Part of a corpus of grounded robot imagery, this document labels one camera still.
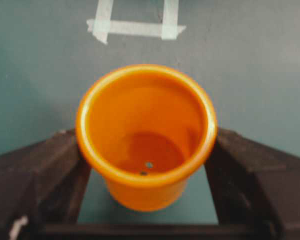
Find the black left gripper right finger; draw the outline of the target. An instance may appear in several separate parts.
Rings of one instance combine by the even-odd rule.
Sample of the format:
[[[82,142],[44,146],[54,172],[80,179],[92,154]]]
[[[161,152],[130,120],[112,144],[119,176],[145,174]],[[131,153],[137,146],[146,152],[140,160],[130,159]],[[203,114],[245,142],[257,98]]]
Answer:
[[[300,240],[300,157],[219,128],[205,170],[218,222]]]

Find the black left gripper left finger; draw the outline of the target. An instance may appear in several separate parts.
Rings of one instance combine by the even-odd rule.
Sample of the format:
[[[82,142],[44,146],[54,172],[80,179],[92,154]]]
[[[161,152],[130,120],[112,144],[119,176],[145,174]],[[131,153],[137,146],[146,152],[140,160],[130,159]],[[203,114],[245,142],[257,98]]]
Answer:
[[[21,219],[31,230],[75,223],[89,175],[72,129],[0,155],[0,240]]]

